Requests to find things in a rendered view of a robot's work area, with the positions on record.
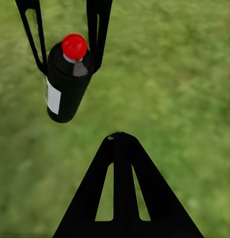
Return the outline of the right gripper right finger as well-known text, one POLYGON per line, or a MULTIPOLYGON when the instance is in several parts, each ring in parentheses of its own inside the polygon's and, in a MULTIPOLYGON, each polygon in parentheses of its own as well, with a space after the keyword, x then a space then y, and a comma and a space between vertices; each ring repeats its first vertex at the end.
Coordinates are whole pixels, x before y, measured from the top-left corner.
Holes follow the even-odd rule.
POLYGON ((204 238, 139 140, 120 139, 128 238, 204 238), (140 219, 132 165, 151 221, 140 219))

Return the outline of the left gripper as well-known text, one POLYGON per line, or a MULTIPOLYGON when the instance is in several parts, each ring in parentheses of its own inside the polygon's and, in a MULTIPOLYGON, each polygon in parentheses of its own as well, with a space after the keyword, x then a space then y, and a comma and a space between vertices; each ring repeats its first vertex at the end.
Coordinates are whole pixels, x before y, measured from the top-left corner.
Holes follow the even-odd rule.
MULTIPOLYGON (((21 19, 23 21, 23 25, 25 27, 37 66, 46 76, 49 76, 40 2, 39 0, 15 0, 15 1, 16 1, 21 19), (25 16, 25 12, 28 9, 36 10, 38 32, 39 32, 43 62, 40 62, 38 58, 38 54, 37 54, 34 41, 31 35, 30 27, 25 16)), ((89 49, 94 60, 93 73, 96 73, 102 64, 102 56, 104 52, 111 5, 112 5, 112 0, 86 0, 89 49), (99 14, 99 26, 98 26, 98 37, 97 37, 97 15, 98 14, 99 14)))

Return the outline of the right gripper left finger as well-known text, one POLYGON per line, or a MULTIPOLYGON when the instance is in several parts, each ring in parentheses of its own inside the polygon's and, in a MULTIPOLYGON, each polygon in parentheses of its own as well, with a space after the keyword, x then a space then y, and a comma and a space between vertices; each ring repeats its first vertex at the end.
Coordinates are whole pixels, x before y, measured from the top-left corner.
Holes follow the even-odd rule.
POLYGON ((53 238, 128 238, 120 134, 101 143, 53 238), (113 220, 95 221, 108 166, 114 163, 113 220))

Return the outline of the pesticide atomizer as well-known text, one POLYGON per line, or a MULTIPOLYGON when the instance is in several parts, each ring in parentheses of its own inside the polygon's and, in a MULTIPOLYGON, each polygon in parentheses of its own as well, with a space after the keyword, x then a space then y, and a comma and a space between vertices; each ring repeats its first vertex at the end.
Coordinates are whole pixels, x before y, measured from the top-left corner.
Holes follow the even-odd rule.
POLYGON ((94 72, 86 40, 69 34, 49 53, 46 101, 49 117, 58 123, 73 119, 94 72))

